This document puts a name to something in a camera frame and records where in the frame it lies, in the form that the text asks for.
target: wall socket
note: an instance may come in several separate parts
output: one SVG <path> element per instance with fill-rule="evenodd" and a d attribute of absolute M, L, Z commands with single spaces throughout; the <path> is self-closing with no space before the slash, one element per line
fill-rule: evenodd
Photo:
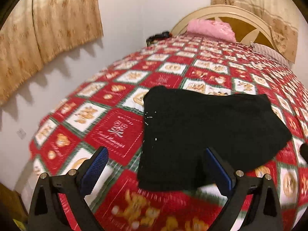
<path fill-rule="evenodd" d="M 26 137 L 26 132 L 22 128 L 20 128 L 16 133 L 21 140 Z"/>

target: bedsheet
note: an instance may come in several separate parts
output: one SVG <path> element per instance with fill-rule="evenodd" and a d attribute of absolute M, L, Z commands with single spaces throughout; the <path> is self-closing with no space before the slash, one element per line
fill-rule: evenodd
<path fill-rule="evenodd" d="M 308 91 L 288 67 L 239 43 L 181 35 L 101 70 L 41 121 L 30 143 L 34 172 L 37 176 L 65 174 L 105 146 L 110 155 L 107 167 L 85 200 L 106 231 L 206 230 L 226 202 L 215 185 L 193 192 L 138 188 L 143 97 L 156 85 L 207 95 L 268 96 L 292 140 L 271 161 L 248 174 L 272 175 L 284 229 L 290 230 L 308 206 L 308 165 L 299 154 L 308 136 Z M 72 228 L 79 230 L 65 195 L 60 199 Z M 233 230 L 239 229 L 250 201 L 247 197 Z"/>

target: floral curtain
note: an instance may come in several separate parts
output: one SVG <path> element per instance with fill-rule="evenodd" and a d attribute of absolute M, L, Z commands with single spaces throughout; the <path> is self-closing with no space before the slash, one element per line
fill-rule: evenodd
<path fill-rule="evenodd" d="M 20 0 L 0 31 L 0 105 L 57 54 L 101 36 L 98 0 Z"/>
<path fill-rule="evenodd" d="M 287 60 L 295 62 L 298 38 L 298 12 L 292 0 L 211 0 L 211 4 L 234 5 L 263 19 L 273 41 Z"/>

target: screw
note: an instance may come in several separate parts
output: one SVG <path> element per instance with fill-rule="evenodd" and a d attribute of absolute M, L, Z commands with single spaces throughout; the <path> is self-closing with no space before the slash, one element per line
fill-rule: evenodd
<path fill-rule="evenodd" d="M 45 178 L 47 177 L 47 173 L 42 173 L 42 174 L 40 175 L 40 177 L 41 177 L 42 179 L 45 179 Z"/>
<path fill-rule="evenodd" d="M 272 177 L 271 177 L 271 175 L 269 175 L 269 174 L 265 174 L 265 179 L 267 179 L 267 180 L 271 180 L 271 179 L 272 179 Z"/>
<path fill-rule="evenodd" d="M 70 171 L 68 171 L 68 174 L 69 174 L 70 176 L 74 176 L 76 173 L 77 173 L 77 170 L 76 170 L 76 169 L 71 169 Z"/>
<path fill-rule="evenodd" d="M 235 174 L 236 174 L 237 176 L 239 176 L 239 177 L 244 176 L 244 172 L 241 171 L 241 170 L 236 171 Z"/>

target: cream headboard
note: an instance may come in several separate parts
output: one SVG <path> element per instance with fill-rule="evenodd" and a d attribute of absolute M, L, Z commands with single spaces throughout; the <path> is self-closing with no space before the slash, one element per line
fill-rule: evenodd
<path fill-rule="evenodd" d="M 227 22 L 232 27 L 238 42 L 247 46 L 250 46 L 250 42 L 256 42 L 276 50 L 267 24 L 245 9 L 231 5 L 212 5 L 198 9 L 180 20 L 171 30 L 172 35 L 185 33 L 188 22 L 193 18 Z"/>

